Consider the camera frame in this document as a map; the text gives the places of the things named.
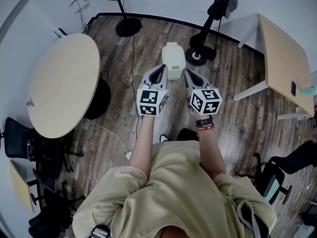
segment wooden floor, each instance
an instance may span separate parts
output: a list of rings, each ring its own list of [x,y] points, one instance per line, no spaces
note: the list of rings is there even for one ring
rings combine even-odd
[[[121,137],[125,147],[132,149],[138,118],[131,87],[133,37],[120,38],[115,27],[121,20],[117,16],[101,16],[90,26],[91,36],[100,51],[102,78],[111,89],[111,103],[105,115],[95,120]],[[177,42],[184,50],[189,48],[189,38],[197,29],[153,19],[141,19],[142,29],[135,35],[134,85],[138,84],[148,69],[161,64],[161,50],[166,42]],[[215,45],[215,36],[209,34],[205,44]],[[222,38],[217,40],[217,56],[202,67],[187,64],[186,68],[207,77],[217,87],[223,98],[219,113],[214,116],[218,132],[217,141],[226,162],[227,171],[234,174],[252,173],[255,167],[254,152],[263,161],[271,156],[286,156],[306,140],[316,140],[317,130],[312,120],[277,120],[276,115],[294,112],[295,106],[278,93],[266,89],[251,97],[235,102],[233,95],[264,80],[264,58]],[[163,113],[156,119],[154,141],[167,134],[175,139],[184,128],[195,128],[195,120],[189,116],[185,97],[187,91],[183,77],[168,83],[170,97]],[[90,121],[83,119],[69,138],[69,149],[83,152],[81,159],[69,157],[74,169],[63,169],[60,181],[68,181],[72,197],[87,196],[102,176],[112,167],[126,164],[125,151],[119,140]],[[299,222],[299,213],[317,196],[317,169],[286,175],[284,186],[293,185],[292,194],[285,205],[280,194],[274,203],[278,220],[272,237],[291,237]]]

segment shoe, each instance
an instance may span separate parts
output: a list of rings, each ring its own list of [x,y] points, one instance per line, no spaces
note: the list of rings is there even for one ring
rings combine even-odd
[[[161,136],[159,136],[159,142],[164,142],[164,141],[169,141],[168,137],[164,134],[162,134]]]

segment fan pole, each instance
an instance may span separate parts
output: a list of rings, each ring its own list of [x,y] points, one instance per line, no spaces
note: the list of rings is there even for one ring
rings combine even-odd
[[[127,18],[120,0],[117,0],[122,12],[123,20],[119,22],[115,31],[121,37],[130,37],[138,33],[142,27],[141,21],[137,18]]]

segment person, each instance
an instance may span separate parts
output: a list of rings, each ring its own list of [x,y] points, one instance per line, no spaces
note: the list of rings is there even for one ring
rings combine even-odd
[[[272,231],[273,207],[248,178],[226,174],[214,129],[199,130],[199,141],[153,145],[154,121],[143,117],[128,166],[109,170],[79,207],[77,238],[89,237],[96,225],[107,225],[112,238],[261,237],[256,221],[248,226],[239,217],[243,203],[249,219],[256,216]]]

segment wooden tabletop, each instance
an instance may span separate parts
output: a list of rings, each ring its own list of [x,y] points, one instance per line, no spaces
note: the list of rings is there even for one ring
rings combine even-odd
[[[85,115],[100,73],[96,43],[85,34],[56,41],[37,65],[27,101],[36,131],[47,138],[68,134]]]
[[[18,170],[16,169],[12,161],[9,162],[9,169],[10,169],[10,175],[11,175],[11,183],[15,193],[22,200],[22,202],[27,206],[27,208],[32,213],[34,213],[29,185],[23,180],[22,176],[20,175],[20,173],[18,172]]]
[[[259,23],[264,43],[267,85],[314,116],[313,96],[301,95],[302,89],[312,86],[304,49],[281,28],[260,14]],[[292,81],[296,83],[296,96],[291,94]]]

